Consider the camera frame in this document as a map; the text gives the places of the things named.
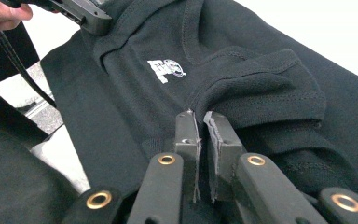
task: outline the wire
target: wire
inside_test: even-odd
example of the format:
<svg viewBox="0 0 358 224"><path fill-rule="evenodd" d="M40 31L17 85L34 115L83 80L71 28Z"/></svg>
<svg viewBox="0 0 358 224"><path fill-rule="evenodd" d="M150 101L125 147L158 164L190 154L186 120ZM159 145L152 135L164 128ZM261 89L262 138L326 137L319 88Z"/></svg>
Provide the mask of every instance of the wire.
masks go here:
<svg viewBox="0 0 358 224"><path fill-rule="evenodd" d="M16 50L13 49L10 42L7 39L7 36L4 32L0 31L0 46L4 50L7 57L13 63L14 67L19 71L22 78L31 86L34 91L36 91L46 102L48 102L54 108L57 108L53 99L51 99L40 87L34 82L27 70L25 69L24 64L21 62L19 56L16 53Z"/></svg>

